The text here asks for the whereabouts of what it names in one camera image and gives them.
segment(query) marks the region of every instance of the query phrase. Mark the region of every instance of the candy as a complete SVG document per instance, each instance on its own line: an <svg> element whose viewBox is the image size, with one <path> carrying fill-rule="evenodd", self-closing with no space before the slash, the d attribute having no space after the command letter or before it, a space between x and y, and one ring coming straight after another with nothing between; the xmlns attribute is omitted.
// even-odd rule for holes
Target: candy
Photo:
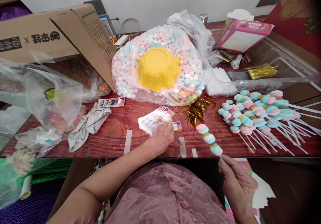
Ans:
<svg viewBox="0 0 321 224"><path fill-rule="evenodd" d="M210 144L210 151L214 155L221 156L223 154L223 150L217 143L215 143L216 139L213 134L208 133L209 129L205 124L199 124L196 126L196 130L203 135L204 141Z"/></svg>

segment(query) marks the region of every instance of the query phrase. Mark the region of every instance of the cable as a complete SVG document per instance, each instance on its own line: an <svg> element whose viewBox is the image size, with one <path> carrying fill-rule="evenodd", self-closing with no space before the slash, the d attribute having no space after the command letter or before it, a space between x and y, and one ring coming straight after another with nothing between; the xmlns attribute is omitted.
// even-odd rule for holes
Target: cable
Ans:
<svg viewBox="0 0 321 224"><path fill-rule="evenodd" d="M130 20L130 19L135 20L135 21L138 23L138 31L137 31L137 33L135 33L135 34L128 35L129 41L130 41L130 37L133 37L133 36L136 36L137 34L139 34L139 32L140 32L140 24L139 24L138 20L137 20L136 18L127 18L127 19L125 19L125 21L123 21L123 23L122 23L121 25L120 25L119 20L117 20L117 22L118 22L118 24L119 24L119 27L120 27L120 32L121 32L121 34L116 35L116 37L125 35L124 32L123 32L123 25L124 25L124 23L125 23L127 20Z"/></svg>

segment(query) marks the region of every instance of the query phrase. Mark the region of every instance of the white tape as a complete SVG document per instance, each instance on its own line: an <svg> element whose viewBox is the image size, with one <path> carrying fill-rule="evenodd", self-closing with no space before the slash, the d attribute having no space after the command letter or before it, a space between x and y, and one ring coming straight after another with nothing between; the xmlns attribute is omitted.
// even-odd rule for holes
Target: white tape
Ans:
<svg viewBox="0 0 321 224"><path fill-rule="evenodd" d="M133 134L132 130L128 130L127 131L124 154L127 154L128 152L130 152L130 144L131 144L131 136L132 136L132 134Z"/></svg>
<svg viewBox="0 0 321 224"><path fill-rule="evenodd" d="M192 148L192 154L194 158L198 158L197 152L195 148Z"/></svg>
<svg viewBox="0 0 321 224"><path fill-rule="evenodd" d="M186 146L184 137L178 137L178 143L180 144L180 155L182 158L186 158Z"/></svg>

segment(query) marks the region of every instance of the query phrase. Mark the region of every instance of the colorful marshmallow pile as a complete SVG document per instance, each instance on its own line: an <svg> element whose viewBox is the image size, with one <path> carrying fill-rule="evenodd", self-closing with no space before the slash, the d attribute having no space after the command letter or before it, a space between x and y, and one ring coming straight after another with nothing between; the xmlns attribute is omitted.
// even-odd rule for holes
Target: colorful marshmallow pile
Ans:
<svg viewBox="0 0 321 224"><path fill-rule="evenodd" d="M141 87L136 74L139 59L153 47L164 47L179 57L182 71L172 88L159 92ZM120 48L112 60L112 77L119 96L169 106L190 105L206 85L197 49L181 28L169 25L150 29Z"/></svg>

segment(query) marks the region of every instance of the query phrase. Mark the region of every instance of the cardboard box flap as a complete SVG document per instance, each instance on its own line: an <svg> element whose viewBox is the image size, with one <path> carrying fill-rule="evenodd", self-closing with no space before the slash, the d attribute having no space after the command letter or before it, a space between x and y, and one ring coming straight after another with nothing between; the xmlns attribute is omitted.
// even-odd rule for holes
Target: cardboard box flap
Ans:
<svg viewBox="0 0 321 224"><path fill-rule="evenodd" d="M52 16L50 19L88 63L93 66L108 86L116 92L111 75L111 63L102 55L100 48L97 47L96 42L84 28L75 11L71 9Z"/></svg>
<svg viewBox="0 0 321 224"><path fill-rule="evenodd" d="M30 50L53 58L78 54L65 36L50 21L54 12L30 14L1 22L0 57L16 63L33 63Z"/></svg>
<svg viewBox="0 0 321 224"><path fill-rule="evenodd" d="M92 4L83 4L71 8L78 16L84 28L90 33L90 36L101 54L111 63L116 50L111 42L107 31L105 30L99 16Z"/></svg>

